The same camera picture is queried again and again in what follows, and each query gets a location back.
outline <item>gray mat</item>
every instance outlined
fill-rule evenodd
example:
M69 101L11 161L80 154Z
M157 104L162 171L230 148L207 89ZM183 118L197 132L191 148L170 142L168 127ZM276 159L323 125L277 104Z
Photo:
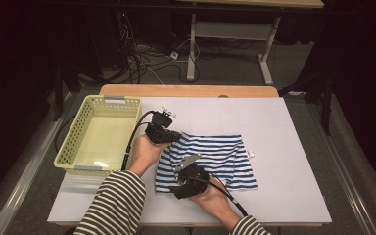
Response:
M87 94L97 93L96 90L80 92L70 114L72 115L78 110L82 99ZM333 222L315 228L286 227L282 228L283 234L361 234L362 231L331 166L328 149L321 133L315 127L307 105L301 98L287 99L286 101L321 192L328 201L327 206ZM60 135L60 144L67 130L68 126ZM64 177L64 171L53 166L55 156L56 151L52 148L7 234L63 234L69 229L46 221ZM275 228L270 228L270 230L276 234Z
M330 130L334 145L376 228L376 172L356 142L335 96L332 97L331 106Z

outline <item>dark background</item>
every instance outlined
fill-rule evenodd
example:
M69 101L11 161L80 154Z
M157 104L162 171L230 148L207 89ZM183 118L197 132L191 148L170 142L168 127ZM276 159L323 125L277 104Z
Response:
M324 3L325 9L357 11L362 16L326 22L284 18L277 39L285 43L316 41L300 80L320 72L333 78L333 91L376 170L376 1ZM101 67L117 66L120 54L115 51L119 45L112 39L116 36L114 26L105 24L111 15L105 13L63 14L37 6L32 0L0 1L0 182L46 117L46 98L54 87L57 66L64 70L63 80L71 90L79 89L77 70L67 64L98 74ZM129 17L137 23L136 33L147 34L166 50L172 48L173 33L183 38L189 31L181 29L189 29L189 15L149 15L153 22L137 13ZM147 27L148 21L153 27ZM305 89L318 89L316 86Z

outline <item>person's left hand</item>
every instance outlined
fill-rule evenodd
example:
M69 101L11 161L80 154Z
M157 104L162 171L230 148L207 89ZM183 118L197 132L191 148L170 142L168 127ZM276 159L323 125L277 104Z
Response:
M141 177L145 171L158 161L161 152L169 146L168 143L154 144L147 135L139 136L133 144L133 163L128 170Z

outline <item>blue and white striped shirt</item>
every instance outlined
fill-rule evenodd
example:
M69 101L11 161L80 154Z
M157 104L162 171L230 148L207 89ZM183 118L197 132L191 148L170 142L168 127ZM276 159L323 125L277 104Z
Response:
M169 192L168 186L178 186L173 169L185 156L196 154L202 155L196 164L225 181L228 190L258 187L241 135L194 136L182 133L181 139L161 154L156 191Z

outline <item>gray carpet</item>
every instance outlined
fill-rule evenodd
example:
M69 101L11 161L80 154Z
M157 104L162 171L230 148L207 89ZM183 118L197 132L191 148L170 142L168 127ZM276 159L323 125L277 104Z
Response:
M232 49L219 54L206 45L201 47L200 59L197 66L200 71L200 79L195 84L219 84L219 85L263 85L259 66L257 66L256 54L261 50L261 44L255 43L248 49ZM311 45L274 46L270 53L268 64L276 88L285 87L293 83L305 63ZM184 60L181 47L180 60ZM160 62L164 58L149 57L150 62ZM178 63L181 76L185 76L186 66ZM148 70L141 78L141 83L159 84L182 84L179 80L179 68L176 66L155 70ZM83 88L75 94L76 99L67 117L72 116L81 104L82 99L88 94L98 94L100 85L88 79L83 79ZM282 234L362 234L357 217L353 212L352 205L348 200L337 169L333 165L331 152L325 142L322 131L318 128L319 120L313 118L310 112L318 109L317 105L305 104L302 96L288 96L286 103L295 124L307 158L313 169L316 180L322 194L327 200L327 207L331 213L333 222L322 227L282 228ZM340 155L345 157L345 164L352 176L355 186L365 201L371 218L376 225L376 175L363 156L362 151L354 140L353 133L343 118L339 104L335 101L332 105L331 114L331 139L336 143ZM61 145L69 125L59 136L58 144ZM45 134L45 125L37 131L36 137ZM6 180L0 186L0 210L11 194L15 184L26 167L28 152L20 156L17 163L8 173ZM19 208L6 234L63 234L68 227L61 227L46 222L49 211L55 200L55 196L62 182L64 171L53 166L56 151L52 147L46 154L40 170Z

